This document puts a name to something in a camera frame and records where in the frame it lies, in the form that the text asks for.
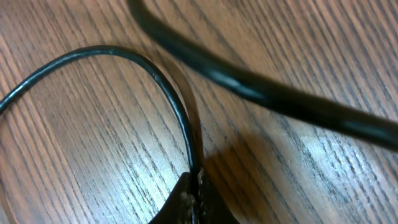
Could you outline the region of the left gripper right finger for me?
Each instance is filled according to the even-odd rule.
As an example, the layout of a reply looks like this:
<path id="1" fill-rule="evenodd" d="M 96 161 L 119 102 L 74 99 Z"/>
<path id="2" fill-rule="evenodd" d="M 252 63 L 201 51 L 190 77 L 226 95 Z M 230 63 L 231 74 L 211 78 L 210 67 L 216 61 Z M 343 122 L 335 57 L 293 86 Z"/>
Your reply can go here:
<path id="1" fill-rule="evenodd" d="M 239 224 L 204 169 L 198 173 L 198 199 L 200 223 Z"/>

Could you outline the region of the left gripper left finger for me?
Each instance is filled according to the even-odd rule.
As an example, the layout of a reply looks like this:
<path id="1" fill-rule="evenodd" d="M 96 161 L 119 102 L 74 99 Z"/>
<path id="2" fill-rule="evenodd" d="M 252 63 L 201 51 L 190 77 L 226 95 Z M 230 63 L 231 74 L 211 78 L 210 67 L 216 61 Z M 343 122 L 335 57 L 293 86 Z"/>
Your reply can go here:
<path id="1" fill-rule="evenodd" d="M 190 193 L 191 183 L 191 174 L 182 173 L 164 205 L 149 224 L 192 223 L 195 198 Z"/>

